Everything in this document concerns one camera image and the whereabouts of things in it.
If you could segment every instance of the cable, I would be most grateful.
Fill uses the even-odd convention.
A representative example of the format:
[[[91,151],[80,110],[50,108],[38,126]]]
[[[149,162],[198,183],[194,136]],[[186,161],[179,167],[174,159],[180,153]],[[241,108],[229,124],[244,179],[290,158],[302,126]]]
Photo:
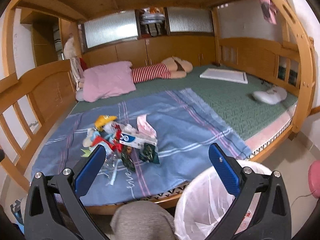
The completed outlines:
[[[297,197],[297,198],[292,202],[292,204],[291,204],[291,206],[290,206],[290,209],[292,208],[293,204],[295,203],[295,201],[296,201],[298,198],[301,198],[301,197],[309,197],[309,196],[311,196],[315,191],[316,191],[316,190],[314,190],[313,192],[311,192],[309,195],[304,195],[304,196],[299,196],[299,197]]]

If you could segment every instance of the white tray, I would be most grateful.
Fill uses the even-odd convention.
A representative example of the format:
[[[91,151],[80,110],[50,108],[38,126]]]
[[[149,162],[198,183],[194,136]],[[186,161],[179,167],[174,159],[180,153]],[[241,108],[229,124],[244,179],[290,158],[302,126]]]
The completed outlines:
[[[208,68],[200,75],[200,78],[225,80],[241,84],[248,83],[245,72],[227,69]]]

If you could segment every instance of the trash bag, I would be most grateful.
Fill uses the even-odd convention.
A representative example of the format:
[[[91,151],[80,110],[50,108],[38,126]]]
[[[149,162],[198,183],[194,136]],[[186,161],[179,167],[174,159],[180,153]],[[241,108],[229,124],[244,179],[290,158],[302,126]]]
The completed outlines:
[[[260,163],[238,160],[242,167],[255,173],[271,175],[271,170]],[[245,230],[254,214],[260,193],[256,193],[244,220],[236,233]],[[234,196],[224,187],[214,167],[197,176],[183,191],[175,211],[175,234],[180,240],[204,240],[220,222]]]

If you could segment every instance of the black and white patterned trim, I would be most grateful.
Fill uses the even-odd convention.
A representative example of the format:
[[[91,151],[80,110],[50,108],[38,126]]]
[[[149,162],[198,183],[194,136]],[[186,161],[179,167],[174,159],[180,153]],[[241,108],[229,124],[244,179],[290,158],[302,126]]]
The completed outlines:
[[[280,134],[282,134],[284,132],[285,129],[287,129],[290,125],[292,121],[292,118],[285,124],[284,127],[282,127],[272,138],[270,138],[270,140],[268,140],[267,142],[265,142],[262,146],[260,146],[259,148],[255,149],[252,154],[250,156],[247,157],[246,160],[250,160],[251,158],[253,158],[254,156],[256,156],[258,153],[260,153],[262,150],[264,150],[266,147],[268,147],[276,138],[279,137]],[[172,189],[172,190],[168,190],[164,193],[160,193],[160,194],[157,194],[157,195],[153,195],[153,196],[149,196],[149,197],[144,197],[144,198],[139,198],[139,199],[136,199],[136,200],[149,200],[149,201],[157,201],[157,200],[160,200],[162,198],[165,198],[165,197],[169,197],[169,196],[174,196],[174,195],[177,195],[179,193],[182,193],[183,190],[189,185],[189,182],[186,181],[184,183],[182,183],[181,185],[179,185],[178,187]],[[129,202],[132,202],[132,201],[128,201],[128,202],[122,202],[122,203],[117,203],[115,205],[118,205],[118,204],[127,204]]]

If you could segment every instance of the ribbed glass panel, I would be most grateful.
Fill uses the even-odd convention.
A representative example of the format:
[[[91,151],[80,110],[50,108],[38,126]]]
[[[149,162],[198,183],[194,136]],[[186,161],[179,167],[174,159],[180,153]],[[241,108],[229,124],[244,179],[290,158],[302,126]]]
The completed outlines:
[[[84,23],[87,47],[137,37],[137,22],[134,10],[114,13]]]
[[[168,7],[170,32],[213,33],[211,11]]]

